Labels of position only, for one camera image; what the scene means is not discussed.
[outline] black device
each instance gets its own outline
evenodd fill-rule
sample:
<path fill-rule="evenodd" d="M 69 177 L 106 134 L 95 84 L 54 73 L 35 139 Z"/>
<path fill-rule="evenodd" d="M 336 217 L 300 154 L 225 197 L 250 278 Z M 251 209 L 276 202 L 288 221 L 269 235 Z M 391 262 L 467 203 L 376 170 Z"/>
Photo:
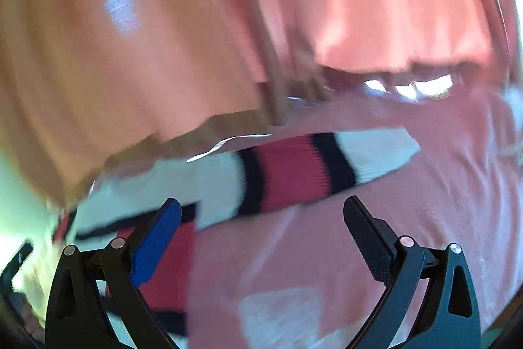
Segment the black device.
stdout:
<path fill-rule="evenodd" d="M 67 246 L 60 258 L 49 297 L 45 324 L 48 349 L 122 349 L 100 303 L 96 280 L 104 280 L 139 349 L 173 349 L 176 344 L 161 328 L 131 279 L 143 242 L 159 231 L 168 209 L 179 204 L 168 199 L 153 219 L 127 238 L 115 238 L 100 250 L 81 252 Z M 398 237 L 381 219 L 373 218 L 360 200 L 349 197 L 343 218 L 373 278 L 385 292 L 348 349 L 386 349 L 401 325 L 420 279 L 429 285 L 409 338 L 397 349 L 479 349 L 480 318 L 474 286 L 461 247 L 445 250 L 420 247 L 409 236 Z M 9 301 L 3 296 L 4 306 Z M 8 307 L 12 319 L 12 307 Z M 15 319 L 27 338 L 20 319 Z M 11 345 L 35 347 L 31 339 Z"/>

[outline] pink tablecloth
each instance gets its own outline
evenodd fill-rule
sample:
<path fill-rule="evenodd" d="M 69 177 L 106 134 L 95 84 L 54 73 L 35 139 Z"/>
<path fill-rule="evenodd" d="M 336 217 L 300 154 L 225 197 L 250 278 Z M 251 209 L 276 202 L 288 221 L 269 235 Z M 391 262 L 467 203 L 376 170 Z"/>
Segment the pink tablecloth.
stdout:
<path fill-rule="evenodd" d="M 492 88 L 426 104 L 347 94 L 275 137 L 403 125 L 422 148 L 399 171 L 312 205 L 202 231 L 189 296 L 191 349 L 345 348 L 384 289 L 342 218 L 357 194 L 398 235 L 464 248 L 485 329 L 523 282 L 520 171 L 500 150 L 512 112 Z M 422 293 L 415 296 L 419 306 Z M 408 333 L 407 315 L 397 338 Z"/>

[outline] pink curtain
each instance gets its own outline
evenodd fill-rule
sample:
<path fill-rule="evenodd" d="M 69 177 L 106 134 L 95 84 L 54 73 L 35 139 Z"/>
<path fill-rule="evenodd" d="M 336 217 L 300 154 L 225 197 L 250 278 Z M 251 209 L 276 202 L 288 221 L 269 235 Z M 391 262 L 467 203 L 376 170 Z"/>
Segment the pink curtain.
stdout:
<path fill-rule="evenodd" d="M 285 124 L 326 70 L 466 61 L 502 83 L 502 21 L 496 0 L 0 0 L 0 144 L 72 205 L 104 165 Z"/>

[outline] silver screw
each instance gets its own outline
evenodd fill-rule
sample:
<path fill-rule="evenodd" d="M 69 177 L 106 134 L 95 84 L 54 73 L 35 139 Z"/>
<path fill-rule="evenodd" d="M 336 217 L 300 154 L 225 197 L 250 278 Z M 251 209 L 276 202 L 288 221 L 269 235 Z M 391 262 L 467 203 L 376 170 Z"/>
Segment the silver screw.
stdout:
<path fill-rule="evenodd" d="M 126 241 L 123 238 L 115 238 L 111 241 L 111 247 L 113 249 L 121 249 L 126 244 Z"/>
<path fill-rule="evenodd" d="M 456 253 L 457 255 L 459 255 L 461 252 L 462 252 L 462 249 L 461 249 L 461 246 L 459 244 L 456 244 L 456 243 L 452 243 L 450 245 L 450 249 Z"/>
<path fill-rule="evenodd" d="M 75 246 L 67 246 L 65 249 L 64 249 L 64 255 L 66 256 L 71 256 L 76 250 L 76 247 Z"/>
<path fill-rule="evenodd" d="M 402 246 L 405 247 L 412 247 L 414 245 L 414 240 L 410 238 L 409 236 L 403 236 L 399 239 L 399 242 Z"/>

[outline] blue gripper pad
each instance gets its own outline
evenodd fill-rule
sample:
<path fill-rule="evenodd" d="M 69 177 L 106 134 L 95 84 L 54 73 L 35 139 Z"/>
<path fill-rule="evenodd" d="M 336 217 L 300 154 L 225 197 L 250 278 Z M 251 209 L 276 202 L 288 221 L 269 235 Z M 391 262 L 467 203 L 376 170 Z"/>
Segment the blue gripper pad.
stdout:
<path fill-rule="evenodd" d="M 167 250 L 173 235 L 181 223 L 181 206 L 174 198 L 171 204 L 151 227 L 149 233 L 134 252 L 131 281 L 136 288 L 147 283 L 153 276 L 160 259 Z"/>

